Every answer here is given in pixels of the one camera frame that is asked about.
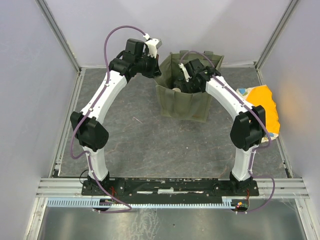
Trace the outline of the green liquid white-cap bottle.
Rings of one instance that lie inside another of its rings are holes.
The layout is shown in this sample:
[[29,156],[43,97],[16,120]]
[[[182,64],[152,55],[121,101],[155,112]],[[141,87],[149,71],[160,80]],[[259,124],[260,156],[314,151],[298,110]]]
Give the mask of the green liquid white-cap bottle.
[[176,92],[181,92],[181,90],[177,87],[173,88],[172,90],[176,91]]

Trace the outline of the olive green canvas bag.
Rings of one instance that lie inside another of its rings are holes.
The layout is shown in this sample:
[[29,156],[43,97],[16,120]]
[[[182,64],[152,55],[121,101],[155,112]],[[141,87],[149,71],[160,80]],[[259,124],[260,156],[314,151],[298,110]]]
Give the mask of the olive green canvas bag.
[[[170,53],[160,64],[161,76],[155,78],[155,89],[161,108],[161,115],[179,120],[206,122],[212,96],[206,92],[206,83],[212,75],[220,75],[220,67],[224,60],[223,55],[215,55],[212,51],[198,54],[187,50],[179,53]],[[184,75],[179,68],[183,63],[191,78],[202,80],[204,92],[184,93],[172,90],[174,80]]]

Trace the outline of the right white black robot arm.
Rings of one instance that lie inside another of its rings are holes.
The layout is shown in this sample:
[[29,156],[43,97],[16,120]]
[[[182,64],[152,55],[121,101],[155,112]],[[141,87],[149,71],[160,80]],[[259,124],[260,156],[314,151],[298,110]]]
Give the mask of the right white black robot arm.
[[191,93],[207,93],[214,97],[229,113],[233,120],[230,139],[235,146],[235,161],[229,180],[218,188],[239,196],[253,186],[252,165],[257,148],[266,135],[266,111],[244,100],[226,82],[221,73],[212,65],[204,66],[199,59],[178,64],[181,90]]

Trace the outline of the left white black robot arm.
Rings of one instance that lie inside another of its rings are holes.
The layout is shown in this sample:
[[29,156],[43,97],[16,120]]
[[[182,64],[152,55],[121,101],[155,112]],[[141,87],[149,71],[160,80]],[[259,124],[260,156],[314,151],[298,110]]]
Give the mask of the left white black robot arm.
[[74,137],[85,152],[93,190],[99,195],[110,191],[109,171],[105,163],[104,147],[109,133],[103,126],[106,114],[121,90],[136,74],[153,79],[161,75],[158,49],[162,42],[157,38],[146,41],[130,38],[125,49],[108,65],[104,80],[89,103],[70,116]]

